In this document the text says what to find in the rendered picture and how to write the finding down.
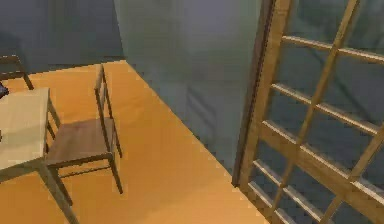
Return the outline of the brown wooden chair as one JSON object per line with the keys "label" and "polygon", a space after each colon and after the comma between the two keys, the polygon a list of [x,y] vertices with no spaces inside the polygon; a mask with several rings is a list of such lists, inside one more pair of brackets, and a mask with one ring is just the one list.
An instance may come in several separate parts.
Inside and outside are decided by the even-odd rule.
{"label": "brown wooden chair", "polygon": [[17,55],[0,56],[0,65],[15,65],[12,71],[0,72],[0,81],[22,78],[29,90],[33,90],[34,86],[24,69],[20,58]]}
{"label": "brown wooden chair", "polygon": [[[70,206],[73,205],[73,201],[63,179],[71,176],[110,169],[119,193],[123,193],[115,161],[115,149],[120,157],[123,157],[123,153],[113,116],[106,73],[102,64],[98,65],[96,69],[94,94],[98,117],[59,125],[53,144],[46,155],[47,167]],[[59,170],[62,168],[104,160],[108,161],[106,166],[65,175],[59,174]]]}

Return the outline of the pale wooden table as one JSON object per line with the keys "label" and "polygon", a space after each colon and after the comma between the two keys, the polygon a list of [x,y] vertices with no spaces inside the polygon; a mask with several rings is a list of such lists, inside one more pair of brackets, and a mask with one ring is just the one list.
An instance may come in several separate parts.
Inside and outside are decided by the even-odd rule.
{"label": "pale wooden table", "polygon": [[44,159],[49,95],[45,87],[0,99],[0,183],[37,172],[68,223],[80,224]]}

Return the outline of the wooden framed glass door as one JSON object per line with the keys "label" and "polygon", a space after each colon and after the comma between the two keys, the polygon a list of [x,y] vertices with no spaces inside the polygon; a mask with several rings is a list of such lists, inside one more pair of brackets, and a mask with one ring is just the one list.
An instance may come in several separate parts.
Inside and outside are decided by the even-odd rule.
{"label": "wooden framed glass door", "polygon": [[384,224],[384,0],[273,0],[239,187],[269,224]]}

